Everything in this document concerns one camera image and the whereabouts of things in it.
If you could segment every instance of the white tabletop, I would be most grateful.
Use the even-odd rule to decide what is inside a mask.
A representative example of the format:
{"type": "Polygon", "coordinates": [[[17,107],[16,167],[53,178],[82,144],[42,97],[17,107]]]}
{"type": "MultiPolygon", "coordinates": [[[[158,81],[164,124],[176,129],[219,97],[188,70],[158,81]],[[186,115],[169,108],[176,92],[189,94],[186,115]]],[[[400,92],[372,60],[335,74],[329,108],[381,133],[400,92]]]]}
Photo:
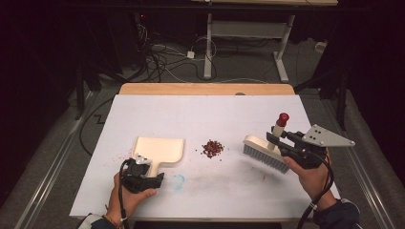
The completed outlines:
{"type": "MultiPolygon", "coordinates": [[[[298,177],[243,154],[245,136],[266,139],[280,113],[290,116],[287,131],[310,128],[298,95],[117,95],[70,216],[105,214],[114,174],[131,155],[137,136],[147,136],[183,138],[183,157],[176,165],[160,167],[165,176],[158,194],[132,218],[299,219],[310,199],[298,177]],[[209,139],[224,145],[222,154],[201,155],[209,139]]],[[[331,190],[339,198],[334,185],[331,190]]]]}

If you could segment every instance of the brush bristles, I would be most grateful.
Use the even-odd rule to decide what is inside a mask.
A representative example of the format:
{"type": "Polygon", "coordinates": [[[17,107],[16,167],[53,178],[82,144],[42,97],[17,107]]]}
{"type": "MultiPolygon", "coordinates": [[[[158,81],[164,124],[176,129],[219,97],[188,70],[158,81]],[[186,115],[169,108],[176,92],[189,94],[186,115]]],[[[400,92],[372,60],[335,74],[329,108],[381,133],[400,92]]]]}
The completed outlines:
{"type": "Polygon", "coordinates": [[[289,169],[286,163],[281,162],[280,160],[275,159],[271,156],[265,155],[262,152],[255,150],[248,145],[244,146],[244,154],[253,157],[259,161],[262,161],[264,164],[273,167],[274,169],[280,171],[283,174],[285,174],[289,169]]]}

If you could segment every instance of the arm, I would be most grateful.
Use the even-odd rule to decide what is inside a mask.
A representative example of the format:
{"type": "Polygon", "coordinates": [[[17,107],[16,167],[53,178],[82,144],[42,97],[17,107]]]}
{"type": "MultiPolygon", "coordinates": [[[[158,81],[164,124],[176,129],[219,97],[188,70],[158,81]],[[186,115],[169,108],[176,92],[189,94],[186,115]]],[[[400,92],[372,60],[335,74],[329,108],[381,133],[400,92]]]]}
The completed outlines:
{"type": "MultiPolygon", "coordinates": [[[[284,162],[298,175],[311,199],[322,192],[328,178],[328,169],[324,164],[317,169],[305,170],[288,156],[284,157],[284,162]]],[[[360,228],[357,207],[345,199],[336,199],[331,190],[319,199],[313,220],[320,228],[360,228]]]]}
{"type": "MultiPolygon", "coordinates": [[[[111,191],[108,211],[104,216],[89,215],[77,226],[78,229],[113,229],[121,226],[121,210],[118,200],[119,174],[114,176],[114,188],[111,191]]],[[[135,213],[138,205],[147,198],[156,194],[155,189],[147,189],[141,193],[133,194],[122,187],[122,199],[126,215],[130,217],[135,213]]]]}

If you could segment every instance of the red cap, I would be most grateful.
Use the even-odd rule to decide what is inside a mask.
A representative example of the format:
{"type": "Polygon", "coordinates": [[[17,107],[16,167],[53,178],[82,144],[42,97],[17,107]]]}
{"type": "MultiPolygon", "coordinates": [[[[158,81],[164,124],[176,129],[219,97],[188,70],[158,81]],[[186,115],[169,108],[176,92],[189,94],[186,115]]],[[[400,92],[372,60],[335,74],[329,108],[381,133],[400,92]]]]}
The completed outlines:
{"type": "Polygon", "coordinates": [[[279,119],[277,120],[276,124],[279,127],[285,127],[287,125],[287,121],[289,120],[289,116],[287,113],[281,113],[279,119]]]}

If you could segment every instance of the dark background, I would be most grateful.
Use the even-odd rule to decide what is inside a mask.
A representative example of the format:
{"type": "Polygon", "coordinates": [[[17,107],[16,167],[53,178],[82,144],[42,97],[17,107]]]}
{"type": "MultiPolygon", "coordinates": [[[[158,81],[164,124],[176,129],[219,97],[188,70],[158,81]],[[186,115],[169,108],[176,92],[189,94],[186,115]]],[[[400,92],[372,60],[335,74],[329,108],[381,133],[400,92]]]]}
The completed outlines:
{"type": "MultiPolygon", "coordinates": [[[[400,159],[401,131],[405,126],[402,108],[405,104],[402,40],[405,37],[400,32],[398,1],[339,3],[371,5],[373,8],[367,16],[345,16],[339,24],[335,24],[333,16],[316,13],[310,17],[297,16],[290,40],[300,42],[308,37],[318,41],[330,40],[317,75],[350,58],[345,72],[349,89],[382,152],[405,182],[405,169],[400,159]]],[[[187,45],[206,30],[204,14],[146,11],[145,15],[145,23],[153,28],[151,31],[187,45]]],[[[128,52],[135,49],[137,43],[131,42],[136,35],[127,16],[101,12],[83,16],[61,9],[52,0],[0,3],[0,92],[3,105],[0,173],[5,177],[0,204],[24,172],[49,128],[68,108],[68,96],[75,88],[78,63],[86,66],[86,61],[91,60],[107,71],[121,73],[122,66],[130,64],[125,63],[125,59],[139,58],[138,53],[128,52]],[[115,27],[117,22],[126,23],[128,30],[119,31],[115,27]],[[117,35],[127,37],[129,42],[117,42],[117,35]]],[[[222,17],[233,19],[234,15],[224,14],[222,17]]],[[[261,15],[252,17],[246,14],[244,17],[261,20],[261,15]]],[[[84,79],[89,86],[96,84],[96,74],[94,69],[84,69],[84,79]]]]}

